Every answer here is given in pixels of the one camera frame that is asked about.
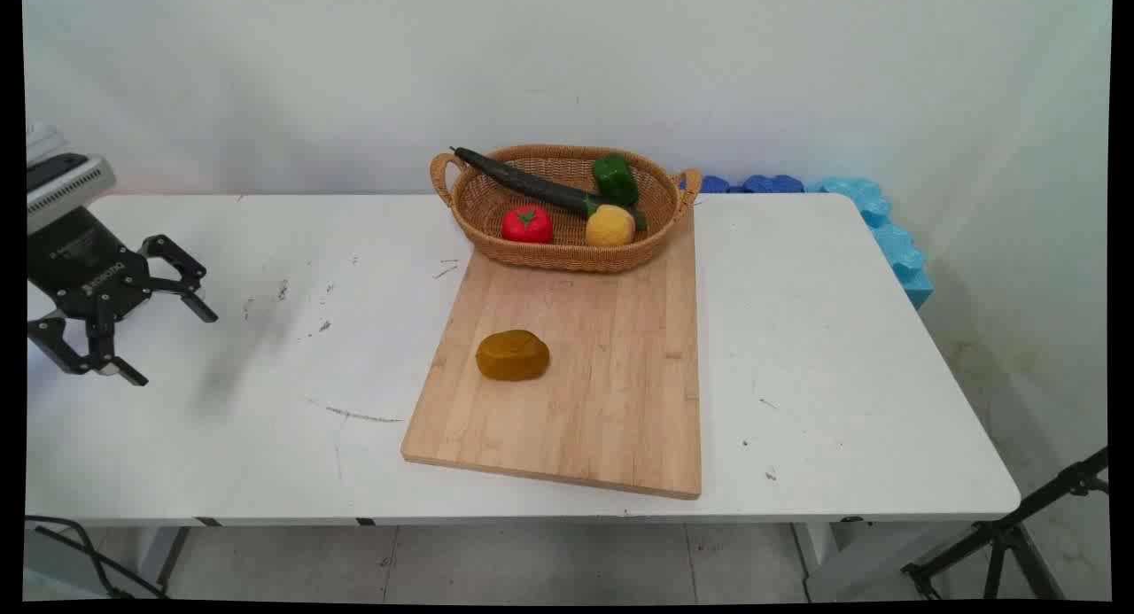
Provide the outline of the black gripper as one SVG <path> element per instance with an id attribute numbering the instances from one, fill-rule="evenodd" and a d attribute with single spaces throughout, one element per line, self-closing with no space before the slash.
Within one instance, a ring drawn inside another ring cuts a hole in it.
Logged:
<path id="1" fill-rule="evenodd" d="M 26 336 L 64 373 L 117 375 L 132 385 L 149 384 L 145 376 L 116 354 L 115 320 L 90 320 L 98 303 L 109 304 L 113 318 L 120 320 L 149 300 L 149 292 L 166 292 L 181 298 L 203 323 L 219 319 L 198 297 L 206 268 L 166 235 L 147 237 L 135 253 L 88 209 L 74 209 L 32 233 L 26 243 L 28 281 L 52 298 L 59 310 L 28 321 Z M 150 275 L 145 259 L 153 258 L 174 267 L 179 278 Z M 86 354 L 74 350 L 65 337 L 71 319 L 84 319 Z"/>

